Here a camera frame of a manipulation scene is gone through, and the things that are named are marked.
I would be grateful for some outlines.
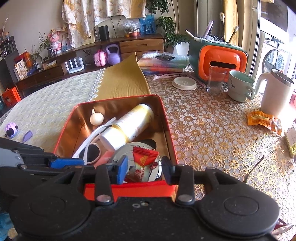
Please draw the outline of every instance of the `clear drinking glass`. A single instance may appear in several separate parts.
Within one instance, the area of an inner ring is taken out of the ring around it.
[[[224,84],[225,76],[225,69],[211,66],[209,72],[209,80],[207,82],[207,92],[210,94],[220,94]]]

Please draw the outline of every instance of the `mug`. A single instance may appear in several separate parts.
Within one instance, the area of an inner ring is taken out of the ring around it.
[[[254,83],[253,78],[243,72],[237,70],[229,71],[227,82],[229,97],[238,102],[244,102],[247,98],[250,100],[254,99]]]

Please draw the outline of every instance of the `candy wrapper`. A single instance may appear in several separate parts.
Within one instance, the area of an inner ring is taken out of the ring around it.
[[[273,115],[268,115],[262,111],[252,111],[248,113],[248,125],[262,125],[281,135],[281,120]]]
[[[294,122],[292,123],[292,127],[285,131],[285,139],[290,155],[293,158],[296,155],[296,124]]]
[[[155,159],[159,152],[141,147],[133,147],[135,166],[126,174],[126,182],[148,182],[151,170],[157,166]]]

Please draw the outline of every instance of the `purple toy ball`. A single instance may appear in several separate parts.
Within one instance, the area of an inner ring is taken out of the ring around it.
[[[18,126],[14,122],[10,122],[5,126],[5,137],[13,138],[17,134]]]

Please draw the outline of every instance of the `pink plush doll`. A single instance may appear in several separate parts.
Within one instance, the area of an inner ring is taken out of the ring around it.
[[[62,43],[59,41],[59,31],[52,29],[52,33],[48,35],[48,39],[50,42],[52,42],[52,48],[56,54],[61,53]]]

